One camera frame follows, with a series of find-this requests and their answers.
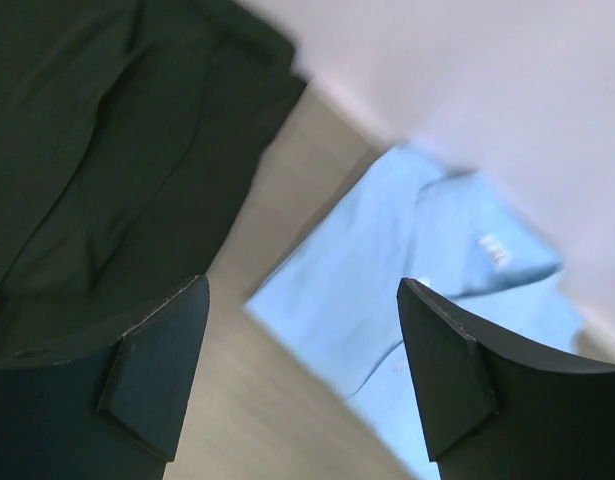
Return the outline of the black long sleeve shirt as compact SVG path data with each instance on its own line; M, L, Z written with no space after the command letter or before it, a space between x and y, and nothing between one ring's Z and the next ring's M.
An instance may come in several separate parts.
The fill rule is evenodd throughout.
M0 1L0 359L207 271L295 56L233 1Z

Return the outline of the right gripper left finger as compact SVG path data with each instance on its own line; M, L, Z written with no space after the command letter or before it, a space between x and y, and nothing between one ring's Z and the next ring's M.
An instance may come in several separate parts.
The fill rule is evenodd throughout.
M0 357L0 479L160 479L210 306L197 275L75 335Z

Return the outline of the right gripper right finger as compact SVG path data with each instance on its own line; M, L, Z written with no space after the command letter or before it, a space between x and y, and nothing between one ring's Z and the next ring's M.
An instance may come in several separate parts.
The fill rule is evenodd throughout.
M615 479L615 365L529 340L404 279L400 324L444 479Z

